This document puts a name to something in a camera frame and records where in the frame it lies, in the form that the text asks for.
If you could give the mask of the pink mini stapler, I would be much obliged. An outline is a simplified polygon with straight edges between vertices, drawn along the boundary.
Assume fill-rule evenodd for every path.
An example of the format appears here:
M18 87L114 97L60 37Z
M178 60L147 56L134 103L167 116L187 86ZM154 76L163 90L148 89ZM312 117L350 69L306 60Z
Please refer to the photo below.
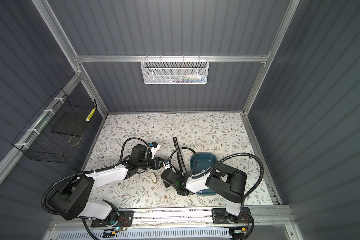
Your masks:
M165 162L163 168L164 168L164 170L170 169L171 168L171 163L170 162Z

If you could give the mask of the black stapler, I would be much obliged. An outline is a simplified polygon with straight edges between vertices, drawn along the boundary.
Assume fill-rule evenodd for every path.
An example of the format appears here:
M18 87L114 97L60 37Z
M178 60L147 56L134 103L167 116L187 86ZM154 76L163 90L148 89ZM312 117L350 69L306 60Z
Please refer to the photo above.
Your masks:
M175 149L178 149L180 146L178 143L178 139L176 137L173 137L173 142L174 142ZM179 165L181 175L186 176L187 170L186 170L184 159L183 159L183 156L182 156L180 150L177 151L177 160L178 160L178 165Z

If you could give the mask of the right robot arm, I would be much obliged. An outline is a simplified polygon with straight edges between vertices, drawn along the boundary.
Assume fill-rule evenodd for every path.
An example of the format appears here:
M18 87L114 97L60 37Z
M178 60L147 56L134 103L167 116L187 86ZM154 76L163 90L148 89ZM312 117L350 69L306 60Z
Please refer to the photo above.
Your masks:
M181 196L211 189L226 199L224 217L227 218L227 221L229 223L239 221L247 180L247 175L243 171L221 164L209 173L203 170L196 178L192 178L191 176L181 176L168 168L164 170L161 178L165 187L174 187Z

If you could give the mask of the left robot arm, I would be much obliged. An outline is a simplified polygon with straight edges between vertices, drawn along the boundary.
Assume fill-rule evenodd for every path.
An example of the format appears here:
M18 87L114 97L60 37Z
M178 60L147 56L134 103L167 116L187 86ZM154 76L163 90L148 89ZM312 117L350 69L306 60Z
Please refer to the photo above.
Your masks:
M156 157L161 148L156 142L136 145L120 164L103 169L79 172L52 184L42 196L43 209L69 221L75 218L105 220L117 208L105 201L91 199L91 191L103 185L131 178L139 170L158 170L164 159Z

